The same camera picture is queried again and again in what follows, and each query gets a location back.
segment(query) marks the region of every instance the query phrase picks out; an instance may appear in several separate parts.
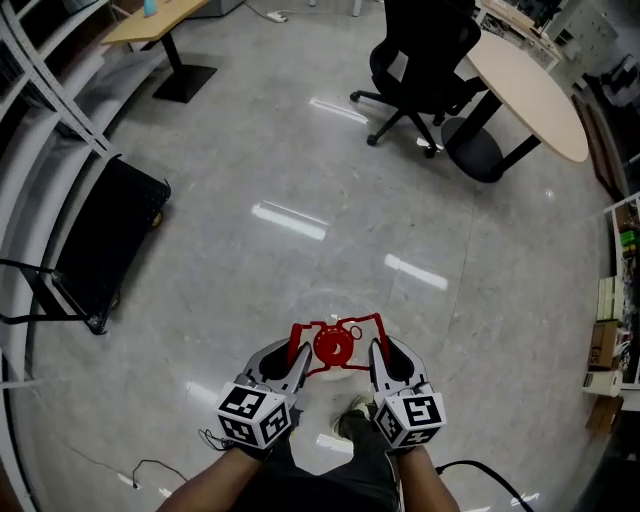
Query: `black table leg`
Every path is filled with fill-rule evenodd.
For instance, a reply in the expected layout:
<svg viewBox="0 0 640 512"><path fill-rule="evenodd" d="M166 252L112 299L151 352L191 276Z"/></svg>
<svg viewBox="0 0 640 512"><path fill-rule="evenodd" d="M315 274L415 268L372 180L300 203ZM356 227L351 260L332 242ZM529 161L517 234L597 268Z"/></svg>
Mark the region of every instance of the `black table leg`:
<svg viewBox="0 0 640 512"><path fill-rule="evenodd" d="M447 153L462 171L482 183L495 183L540 141L531 135L506 157L483 126L500 108L500 100L488 91L467 119L454 117L442 126Z"/></svg>
<svg viewBox="0 0 640 512"><path fill-rule="evenodd" d="M511 153L505 156L502 160L500 160L496 165L491 169L492 174L502 177L504 171L506 171L509 167L515 164L518 160L520 160L523 156L525 156L529 151L534 148L537 148L540 144L540 140L535 135L530 135L527 140L525 140L522 144L520 144L516 149L514 149Z"/></svg>
<svg viewBox="0 0 640 512"><path fill-rule="evenodd" d="M173 74L158 87L153 97L178 101L180 103L189 103L191 98L193 98L205 82L209 80L211 75L218 70L205 66L183 64L182 60L180 60L180 55L178 55L176 45L173 42L173 38L171 37L171 32L162 36L160 40L169 57Z"/></svg>

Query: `black cable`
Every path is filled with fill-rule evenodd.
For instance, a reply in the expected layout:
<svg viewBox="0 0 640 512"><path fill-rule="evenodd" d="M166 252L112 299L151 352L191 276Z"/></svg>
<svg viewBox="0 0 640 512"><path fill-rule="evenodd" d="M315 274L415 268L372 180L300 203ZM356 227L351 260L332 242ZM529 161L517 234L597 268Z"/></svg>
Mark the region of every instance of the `black cable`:
<svg viewBox="0 0 640 512"><path fill-rule="evenodd" d="M523 509L525 509L527 512L533 512L533 509L529 506L529 504L527 502L525 502L520 497L520 495L518 494L518 491L516 491L513 487L511 487L511 484L509 482L507 482L504 478L502 478L493 469L491 469L490 467L485 466L484 464L482 464L482 462L477 462L475 460L457 460L455 462L450 462L449 464L445 464L444 466L440 466L440 467L436 468L436 472L439 475L441 475L442 472L445 469L447 469L447 468L449 468L451 466L457 466L459 464L466 464L467 466L473 466L473 467L476 467L476 468L484 471L487 475L489 475L496 482L498 482L500 485L502 485L502 487L504 487L507 491L509 491L511 496L513 496L516 500L518 500L518 503L520 503L520 506Z"/></svg>
<svg viewBox="0 0 640 512"><path fill-rule="evenodd" d="M200 435L200 439L202 439L205 443L209 445L210 448L213 448L217 452L226 452L233 446L232 441L229 441L228 439L221 439L219 437L214 436L211 430L209 429L202 430L201 428L199 428L198 434Z"/></svg>
<svg viewBox="0 0 640 512"><path fill-rule="evenodd" d="M184 475L182 473L180 473L180 471L178 471L177 469L173 469L171 466L167 466L164 462L160 462L159 460L155 460L155 459L142 459L140 462L138 462L138 465L136 466L136 468L131 472L131 481L133 482L133 488L134 489L138 488L138 484L136 483L136 471L138 471L140 466L142 466L142 464L144 464L145 462L153 462L154 464L160 464L163 468L166 468L169 471L173 471L176 475L178 475L180 478L182 478L185 482L187 481L187 479L184 477Z"/></svg>

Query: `wooden tabletop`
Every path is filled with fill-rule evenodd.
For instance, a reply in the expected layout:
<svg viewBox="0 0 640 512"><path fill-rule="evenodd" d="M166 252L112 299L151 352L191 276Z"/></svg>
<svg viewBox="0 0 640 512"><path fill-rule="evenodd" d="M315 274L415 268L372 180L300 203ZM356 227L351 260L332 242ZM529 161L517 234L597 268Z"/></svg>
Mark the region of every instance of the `wooden tabletop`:
<svg viewBox="0 0 640 512"><path fill-rule="evenodd" d="M467 57L487 87L541 142L573 162L586 160L587 136L573 104L536 61L485 30Z"/></svg>
<svg viewBox="0 0 640 512"><path fill-rule="evenodd" d="M102 40L102 44L157 41L207 1L156 0L158 11L155 14L145 18L144 9L138 9L113 29Z"/></svg>

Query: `white cable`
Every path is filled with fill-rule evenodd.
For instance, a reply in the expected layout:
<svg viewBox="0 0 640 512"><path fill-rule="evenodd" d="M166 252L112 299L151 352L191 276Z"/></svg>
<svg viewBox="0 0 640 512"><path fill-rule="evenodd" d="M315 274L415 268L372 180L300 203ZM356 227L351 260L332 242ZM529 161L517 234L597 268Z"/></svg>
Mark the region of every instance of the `white cable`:
<svg viewBox="0 0 640 512"><path fill-rule="evenodd" d="M285 21L287 21L288 18L286 16L283 16L282 13L287 13L287 14L336 14L336 15L339 14L337 12L294 11L294 10L289 10L289 9L280 9L280 10L277 10L277 11L270 11L268 13L263 13L263 12L260 12L255 7L253 7L249 2L244 2L244 5L246 5L249 9L251 9L253 12L255 12L261 18L264 18L265 20L270 21L272 23L284 23Z"/></svg>

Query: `chair base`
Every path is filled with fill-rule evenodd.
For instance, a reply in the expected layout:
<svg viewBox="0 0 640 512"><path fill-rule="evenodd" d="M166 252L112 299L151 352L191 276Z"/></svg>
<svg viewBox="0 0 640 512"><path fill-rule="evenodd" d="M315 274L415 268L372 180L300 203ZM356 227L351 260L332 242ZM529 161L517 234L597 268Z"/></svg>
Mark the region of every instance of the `chair base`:
<svg viewBox="0 0 640 512"><path fill-rule="evenodd" d="M357 102L361 97L368 98L368 99L377 101L379 103L384 103L385 105L398 108L397 105L394 105L390 101L387 101L387 99L384 98L381 94L378 94L375 92L355 91L355 92L352 92L351 95L349 96L349 98L353 102ZM417 112L400 110L400 108L398 108L396 113L393 114L393 116L391 116L391 118L384 125L382 125L382 127L376 133L371 134L367 137L367 144L369 146L375 146L378 143L378 140L380 139L380 137L382 137L387 131L389 131L389 129L393 125L395 125L398 121L400 121L400 119L402 119L404 116L408 116L409 119L411 119L413 124L416 126L416 128L418 128L422 136L425 138L425 140L429 144L429 147L425 149L425 152L424 152L425 156L427 158L433 158L437 152L436 141L433 140L433 137L431 136L431 134L429 133L429 130L427 129L424 122L420 118L420 115ZM442 117L442 120L440 120L440 123L444 121L444 115L442 115L441 117Z"/></svg>

